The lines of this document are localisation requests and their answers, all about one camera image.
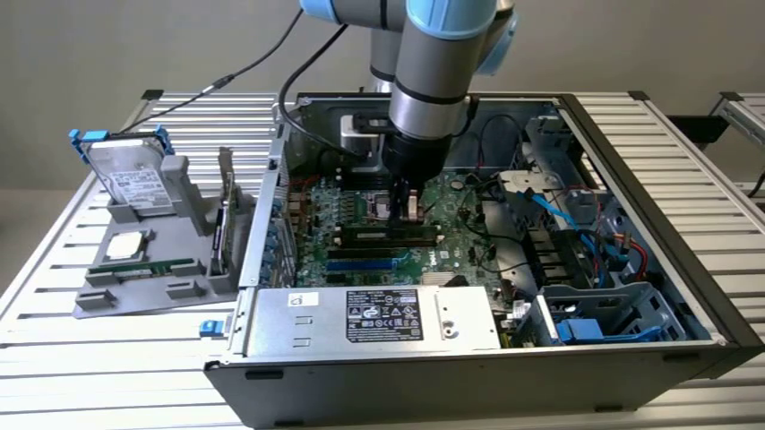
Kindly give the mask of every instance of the motherboard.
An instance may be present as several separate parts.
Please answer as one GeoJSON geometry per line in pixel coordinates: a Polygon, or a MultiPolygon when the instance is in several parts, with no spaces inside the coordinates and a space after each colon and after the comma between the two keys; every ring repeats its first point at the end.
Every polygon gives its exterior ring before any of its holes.
{"type": "Polygon", "coordinates": [[[444,172],[427,182],[424,222],[400,228],[388,227],[384,189],[348,190],[340,176],[292,184],[297,286],[444,285],[456,280],[484,286],[494,295],[500,281],[491,243],[466,227],[482,217],[468,176],[444,172]]]}

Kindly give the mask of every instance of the green circuit board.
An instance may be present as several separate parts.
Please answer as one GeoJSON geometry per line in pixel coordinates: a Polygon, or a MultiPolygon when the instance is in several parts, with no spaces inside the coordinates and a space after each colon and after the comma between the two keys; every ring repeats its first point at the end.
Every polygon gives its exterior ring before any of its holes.
{"type": "MultiPolygon", "coordinates": [[[[499,286],[499,277],[479,268],[475,259],[471,260],[468,256],[471,248],[476,255],[482,255],[490,243],[467,230],[458,218],[462,202],[463,207],[474,208],[476,197],[466,191],[467,186],[462,190],[452,189],[452,181],[464,184],[464,175],[443,173],[428,181],[422,195],[422,206],[428,208],[424,226],[436,226],[442,240],[430,247],[395,248],[390,270],[327,270],[327,264],[334,261],[330,250],[338,249],[334,242],[336,225],[387,225],[387,192],[342,191],[338,183],[327,178],[322,178],[300,193],[292,189],[291,207],[296,208],[292,212],[297,243],[296,285],[307,288],[418,285],[423,275],[440,273],[448,276],[450,272],[463,275],[470,285],[484,286],[492,292],[499,286]]],[[[483,266],[491,271],[496,270],[495,261],[483,262],[483,266]]]]}

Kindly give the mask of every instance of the warning label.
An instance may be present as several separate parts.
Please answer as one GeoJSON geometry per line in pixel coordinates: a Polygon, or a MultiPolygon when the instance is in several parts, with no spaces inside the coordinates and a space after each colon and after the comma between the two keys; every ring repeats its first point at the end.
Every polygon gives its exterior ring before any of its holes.
{"type": "Polygon", "coordinates": [[[423,340],[415,289],[348,291],[346,305],[351,342],[423,340]]]}
{"type": "Polygon", "coordinates": [[[115,172],[109,174],[116,191],[133,209],[169,206],[165,186],[155,170],[115,172]]]}

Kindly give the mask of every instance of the gray backdrop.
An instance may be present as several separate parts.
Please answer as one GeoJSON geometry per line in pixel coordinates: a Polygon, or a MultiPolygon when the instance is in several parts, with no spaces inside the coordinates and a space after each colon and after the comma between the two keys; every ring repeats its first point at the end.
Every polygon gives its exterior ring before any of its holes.
{"type": "MultiPolygon", "coordinates": [[[[475,90],[645,90],[665,112],[706,113],[719,90],[763,91],[762,0],[518,0],[519,32],[475,90]]],[[[116,128],[147,88],[199,90],[259,56],[297,0],[1,0],[0,187],[75,188],[71,128],[116,128]]],[[[331,34],[299,24],[280,52],[232,84],[275,91],[331,34]]],[[[354,90],[368,34],[350,31],[295,85],[354,90]]],[[[742,143],[711,154],[737,178],[765,163],[742,143]]]]}

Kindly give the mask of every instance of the aluminum extrusion table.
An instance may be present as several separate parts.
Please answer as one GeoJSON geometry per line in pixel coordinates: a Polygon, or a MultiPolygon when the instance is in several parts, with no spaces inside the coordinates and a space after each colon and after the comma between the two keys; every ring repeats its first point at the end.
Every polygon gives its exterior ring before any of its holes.
{"type": "MultiPolygon", "coordinates": [[[[765,337],[765,215],[650,101],[626,93],[577,96],[765,337]]],[[[165,94],[144,101],[132,117],[188,97],[165,94]]],[[[269,94],[215,94],[161,118],[204,194],[215,194],[220,186],[220,145],[233,148],[237,183],[257,194],[273,133],[273,100],[269,94]]],[[[91,175],[0,298],[0,428],[243,428],[200,371],[200,356],[225,345],[224,340],[200,340],[200,322],[224,319],[233,302],[83,321],[69,316],[108,224],[107,199],[91,175]]],[[[520,392],[522,387],[508,390],[520,392]]],[[[670,427],[765,428],[765,356],[718,380],[683,383],[634,413],[363,428],[670,427]]]]}

